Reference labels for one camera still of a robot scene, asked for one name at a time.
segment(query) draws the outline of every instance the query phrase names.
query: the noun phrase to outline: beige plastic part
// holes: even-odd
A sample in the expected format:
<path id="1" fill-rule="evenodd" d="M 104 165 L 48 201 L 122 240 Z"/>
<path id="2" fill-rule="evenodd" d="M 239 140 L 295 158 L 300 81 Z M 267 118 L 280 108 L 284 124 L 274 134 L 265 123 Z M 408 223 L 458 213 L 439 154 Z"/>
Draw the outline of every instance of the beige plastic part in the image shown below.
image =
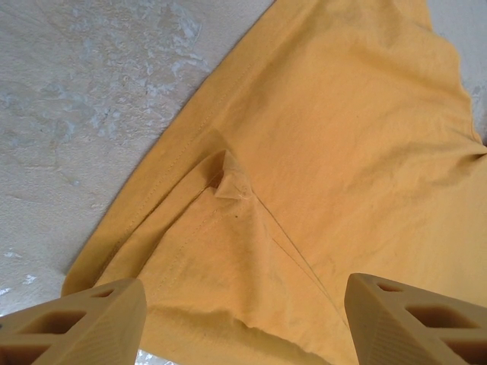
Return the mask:
<path id="1" fill-rule="evenodd" d="M 486 365 L 487 309 L 364 274 L 345 294 L 361 365 Z"/>
<path id="2" fill-rule="evenodd" d="M 0 318 L 0 365 L 133 365 L 146 314 L 124 279 Z"/>

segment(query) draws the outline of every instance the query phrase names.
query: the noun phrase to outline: fabric fold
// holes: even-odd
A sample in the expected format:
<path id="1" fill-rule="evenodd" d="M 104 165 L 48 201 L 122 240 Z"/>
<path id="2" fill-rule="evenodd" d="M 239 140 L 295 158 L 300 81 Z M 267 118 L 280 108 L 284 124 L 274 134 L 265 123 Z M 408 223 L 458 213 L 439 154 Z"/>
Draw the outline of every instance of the fabric fold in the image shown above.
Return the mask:
<path id="1" fill-rule="evenodd" d="M 418 0 L 278 0 L 130 177 L 66 278 L 142 280 L 142 348 L 353 364 L 352 272 L 487 305 L 487 150 Z"/>

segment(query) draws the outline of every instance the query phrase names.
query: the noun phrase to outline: concrete floor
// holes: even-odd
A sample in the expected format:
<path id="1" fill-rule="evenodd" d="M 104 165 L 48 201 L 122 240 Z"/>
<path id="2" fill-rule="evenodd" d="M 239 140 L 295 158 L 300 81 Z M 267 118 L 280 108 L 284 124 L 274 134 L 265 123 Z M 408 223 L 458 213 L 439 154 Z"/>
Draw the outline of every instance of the concrete floor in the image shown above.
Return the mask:
<path id="1" fill-rule="evenodd" d="M 0 4 L 0 316 L 59 295 L 133 168 L 271 2 Z M 429 4 L 487 141 L 487 1 Z"/>

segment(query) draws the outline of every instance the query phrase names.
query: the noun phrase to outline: seam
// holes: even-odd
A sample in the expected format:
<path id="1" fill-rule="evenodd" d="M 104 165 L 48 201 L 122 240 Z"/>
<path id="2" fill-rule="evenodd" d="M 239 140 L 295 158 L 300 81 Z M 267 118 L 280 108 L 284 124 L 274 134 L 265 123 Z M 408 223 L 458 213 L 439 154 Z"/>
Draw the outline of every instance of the seam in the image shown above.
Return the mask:
<path id="1" fill-rule="evenodd" d="M 281 30 L 284 29 L 285 26 L 287 26 L 288 23 L 291 20 L 292 20 L 292 18 L 289 19 L 288 21 L 286 21 L 282 26 L 280 26 L 279 29 L 275 30 L 275 32 L 273 33 L 273 35 L 269 38 L 269 42 L 267 44 L 270 44 L 272 42 L 275 42 L 275 36 L 277 34 L 281 33 Z M 279 45 L 274 46 L 272 48 L 272 50 L 269 53 L 267 53 L 267 55 L 272 54 L 278 48 L 278 46 Z M 165 171 L 164 175 L 155 183 L 154 188 L 149 192 L 149 194 L 147 195 L 147 197 L 145 198 L 145 200 L 142 202 L 142 204 L 140 205 L 140 207 L 138 208 L 138 210 L 135 212 L 134 218 L 130 222 L 129 226 L 127 226 L 127 228 L 124 230 L 123 235 L 122 235 L 122 238 L 116 242 L 116 244 L 114 245 L 114 247 L 111 249 L 110 254 L 105 259 L 103 265 L 97 271 L 97 274 L 95 275 L 95 277 L 90 280 L 91 286 L 93 286 L 100 279 L 103 271 L 105 271 L 105 269 L 109 265 L 110 261 L 112 261 L 112 259 L 115 256 L 115 254 L 118 252 L 118 250 L 120 249 L 120 247 L 123 245 L 123 242 L 126 241 L 126 235 L 130 232 L 130 229 L 133 227 L 135 221 L 140 216 L 140 214 L 142 212 L 142 209 L 147 205 L 149 199 L 155 193 L 155 191 L 157 190 L 157 188 L 159 187 L 159 185 L 165 180 L 165 178 L 167 177 L 167 175 L 169 174 L 169 172 L 173 169 L 173 167 L 176 165 L 176 163 L 184 155 L 184 153 L 186 152 L 186 150 L 188 149 L 188 147 L 198 137 L 199 131 L 201 131 L 201 129 L 206 125 L 206 123 L 209 121 L 209 119 L 216 113 L 216 110 L 218 110 L 218 106 L 221 103 L 224 102 L 224 100 L 227 98 L 227 96 L 230 94 L 230 92 L 234 90 L 235 86 L 238 85 L 238 84 L 240 84 L 237 87 L 237 89 L 241 87 L 242 84 L 240 83 L 240 80 L 245 76 L 245 74 L 251 69 L 251 67 L 253 65 L 255 65 L 258 61 L 260 61 L 260 59 L 262 57 L 263 57 L 263 55 L 258 56 L 253 62 L 251 62 L 250 64 L 248 64 L 247 67 L 240 73 L 240 76 L 235 79 L 234 83 L 227 89 L 227 91 L 225 91 L 225 93 L 221 96 L 221 98 L 218 100 L 218 102 L 214 105 L 214 107 L 212 108 L 212 111 L 205 117 L 205 119 L 203 119 L 203 121 L 199 125 L 198 129 L 194 133 L 193 137 L 186 143 L 186 145 L 183 147 L 183 150 L 179 153 L 179 155 L 176 157 L 176 159 L 170 164 L 170 166 Z"/>
<path id="2" fill-rule="evenodd" d="M 203 232 L 206 232 L 210 227 L 214 226 L 215 224 L 217 224 L 218 222 L 220 222 L 222 219 L 224 219 L 225 217 L 229 216 L 229 215 L 232 215 L 232 214 L 235 214 L 235 213 L 240 213 L 244 208 L 245 206 L 247 205 L 248 201 L 241 201 L 241 205 L 240 207 L 234 211 L 234 210 L 231 210 L 229 211 L 228 213 L 226 214 L 222 214 L 220 215 L 220 217 L 218 219 L 216 219 L 215 221 L 213 221 L 210 225 L 208 225 L 206 227 L 206 230 L 204 230 Z M 234 203 L 230 203 L 228 205 L 225 205 L 223 208 L 228 208 L 230 207 L 231 205 L 233 205 Z M 176 252 L 176 255 L 174 256 L 174 260 L 171 262 L 170 264 L 170 267 L 169 269 L 167 270 L 167 273 L 166 275 L 163 277 L 163 279 L 161 280 L 161 282 L 159 283 L 158 285 L 158 288 L 156 289 L 156 294 L 159 293 L 159 291 L 161 290 L 161 287 L 162 285 L 164 285 L 164 283 L 166 282 L 168 276 L 173 272 L 174 270 L 174 267 L 176 265 L 176 263 L 180 260 L 180 257 L 183 253 L 183 250 L 186 248 L 186 246 L 188 245 L 188 242 L 202 229 L 202 227 L 205 225 L 205 223 L 211 218 L 213 217 L 217 212 L 219 212 L 220 209 L 219 208 L 216 208 L 207 218 L 205 218 L 199 225 L 197 228 L 195 228 L 195 230 L 191 233 L 191 235 L 184 241 L 184 243 L 182 243 L 177 252 Z M 176 283 L 176 277 L 173 275 L 173 279 L 171 280 L 171 282 L 169 283 L 169 286 L 166 288 L 167 291 L 169 291 L 173 286 L 174 284 Z"/>
<path id="3" fill-rule="evenodd" d="M 279 226 L 279 228 L 281 229 L 281 232 L 283 232 L 283 234 L 286 236 L 286 238 L 289 240 L 289 242 L 291 243 L 291 245 L 294 247 L 294 249 L 296 250 L 296 252 L 299 254 L 299 256 L 303 259 L 304 263 L 306 264 L 306 266 L 310 269 L 310 271 L 313 273 L 313 276 L 316 278 L 316 280 L 318 281 L 318 283 L 320 283 L 320 286 L 322 288 L 322 292 L 323 294 L 325 295 L 325 297 L 329 300 L 329 302 L 331 303 L 331 305 L 333 306 L 333 308 L 335 309 L 335 311 L 338 313 L 339 315 L 339 318 L 342 320 L 343 324 L 345 325 L 345 327 L 348 329 L 349 328 L 349 325 L 347 324 L 347 322 L 342 318 L 342 315 L 340 314 L 340 311 L 338 309 L 338 307 L 336 306 L 335 302 L 333 301 L 331 295 L 329 295 L 328 293 L 328 290 L 326 289 L 325 285 L 323 284 L 323 282 L 320 280 L 320 278 L 318 277 L 318 275 L 314 272 L 314 270 L 311 268 L 311 265 L 310 263 L 305 259 L 305 257 L 303 256 L 303 254 L 301 253 L 301 251 L 299 250 L 299 248 L 296 246 L 296 244 L 294 244 L 294 241 L 291 239 L 291 237 L 286 233 L 286 231 L 284 230 L 284 228 L 282 227 L 282 225 L 277 221 L 277 219 L 274 217 L 274 214 L 272 214 L 272 212 L 266 207 L 266 205 L 264 204 L 264 202 L 262 200 L 260 200 L 259 196 L 257 196 L 257 194 L 254 193 L 254 195 L 256 196 L 257 200 L 259 200 L 260 204 L 266 209 L 266 211 L 270 214 L 270 216 L 272 217 L 272 219 L 276 222 L 276 224 Z"/>
<path id="4" fill-rule="evenodd" d="M 181 211 L 181 213 L 179 213 L 170 223 L 170 226 L 169 228 L 166 230 L 166 232 L 181 218 L 182 215 L 184 215 L 184 213 L 186 212 L 186 209 L 188 209 L 191 205 L 193 205 L 196 200 L 198 200 L 199 196 L 208 188 L 212 185 L 212 183 L 215 181 L 215 179 L 221 175 L 221 172 L 223 170 L 220 170 L 218 171 L 215 175 L 213 175 L 213 177 L 205 184 L 205 186 L 203 186 L 196 194 L 195 196 L 191 199 L 191 201 L 189 202 L 189 204 Z M 156 248 L 159 246 L 159 242 L 161 241 L 162 237 L 164 236 L 164 234 L 166 234 L 165 232 L 162 234 L 162 236 L 158 239 L 156 239 L 156 244 L 152 247 L 152 251 L 151 253 L 149 253 L 147 255 L 147 258 L 144 260 L 144 262 L 140 265 L 140 267 L 138 268 L 138 274 L 140 274 L 142 268 L 144 268 L 145 264 L 147 264 L 147 261 L 151 258 L 151 256 L 154 254 L 154 251 L 156 250 Z"/>

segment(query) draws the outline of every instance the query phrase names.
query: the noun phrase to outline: yellow t-shirt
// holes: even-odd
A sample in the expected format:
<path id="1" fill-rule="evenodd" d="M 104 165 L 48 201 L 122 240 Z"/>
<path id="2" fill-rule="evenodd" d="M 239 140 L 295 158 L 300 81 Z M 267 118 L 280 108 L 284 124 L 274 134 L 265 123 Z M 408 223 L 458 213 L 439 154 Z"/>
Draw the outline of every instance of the yellow t-shirt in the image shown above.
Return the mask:
<path id="1" fill-rule="evenodd" d="M 140 278 L 183 365 L 356 363 L 367 272 L 487 305 L 487 150 L 422 0 L 277 0 L 123 187 L 64 294 Z"/>

